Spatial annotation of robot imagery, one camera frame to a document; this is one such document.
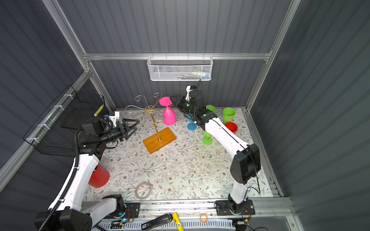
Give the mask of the red wine glass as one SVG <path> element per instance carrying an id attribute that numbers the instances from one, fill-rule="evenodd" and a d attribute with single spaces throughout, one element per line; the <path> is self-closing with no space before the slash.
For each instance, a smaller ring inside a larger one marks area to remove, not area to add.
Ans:
<path id="1" fill-rule="evenodd" d="M 236 134 L 238 131 L 238 126 L 234 122 L 227 122 L 225 126 L 233 133 Z"/>

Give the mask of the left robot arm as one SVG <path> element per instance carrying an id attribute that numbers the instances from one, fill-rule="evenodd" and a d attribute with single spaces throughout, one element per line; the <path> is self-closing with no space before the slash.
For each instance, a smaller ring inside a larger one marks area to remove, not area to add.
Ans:
<path id="1" fill-rule="evenodd" d="M 82 199 L 107 144 L 129 139 L 139 123 L 138 119 L 123 118 L 113 122 L 104 117 L 92 117 L 81 125 L 74 135 L 73 166 L 48 210 L 38 213 L 34 220 L 39 231 L 90 231 L 106 216 L 121 219 L 127 214 L 120 194 L 105 196 L 85 211 Z"/>

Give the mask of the green wine glass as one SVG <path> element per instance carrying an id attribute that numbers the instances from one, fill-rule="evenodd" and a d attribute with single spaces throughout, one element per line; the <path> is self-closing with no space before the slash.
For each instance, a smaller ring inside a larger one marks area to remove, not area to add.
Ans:
<path id="1" fill-rule="evenodd" d="M 214 106 L 212 106 L 212 105 L 206 105 L 206 108 L 208 110 L 212 111 L 213 113 L 215 113 L 215 111 L 216 111 L 216 108 Z"/>
<path id="2" fill-rule="evenodd" d="M 223 121 L 225 123 L 232 122 L 235 114 L 236 114 L 236 111 L 233 108 L 231 107 L 225 108 L 223 110 Z"/>
<path id="3" fill-rule="evenodd" d="M 204 134 L 204 137 L 202 138 L 202 143 L 204 145 L 211 145 L 213 142 L 212 135 L 208 133 L 207 131 L 204 131 L 203 134 Z"/>

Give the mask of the pink wine glass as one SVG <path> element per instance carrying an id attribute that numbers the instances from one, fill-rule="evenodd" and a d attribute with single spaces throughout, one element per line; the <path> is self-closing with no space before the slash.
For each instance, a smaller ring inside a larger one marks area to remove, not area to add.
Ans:
<path id="1" fill-rule="evenodd" d="M 165 110 L 163 112 L 164 123 L 167 126 L 174 125 L 176 123 L 176 115 L 175 112 L 171 109 L 172 101 L 170 97 L 161 98 L 159 103 L 161 106 L 165 107 Z"/>

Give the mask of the blue wine glass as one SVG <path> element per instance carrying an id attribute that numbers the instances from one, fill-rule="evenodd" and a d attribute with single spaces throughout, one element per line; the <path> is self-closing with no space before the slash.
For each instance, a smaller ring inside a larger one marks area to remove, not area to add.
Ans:
<path id="1" fill-rule="evenodd" d="M 187 125 L 188 130 L 194 131 L 197 128 L 197 125 L 193 121 L 192 116 L 190 114 L 186 114 L 186 118 L 187 118 L 187 120 L 189 122 L 189 124 Z"/>

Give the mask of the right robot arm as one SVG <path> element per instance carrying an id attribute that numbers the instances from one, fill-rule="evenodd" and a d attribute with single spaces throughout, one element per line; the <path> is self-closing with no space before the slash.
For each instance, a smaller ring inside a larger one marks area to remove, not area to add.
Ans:
<path id="1" fill-rule="evenodd" d="M 248 144 L 231 132 L 221 119 L 206 107 L 204 96 L 195 85 L 190 86 L 186 96 L 178 94 L 170 97 L 172 104 L 203 131 L 211 134 L 232 157 L 230 173 L 234 179 L 228 195 L 228 207 L 233 214 L 240 214 L 248 200 L 251 182 L 258 179 L 261 170 L 260 152 L 256 144 Z"/>

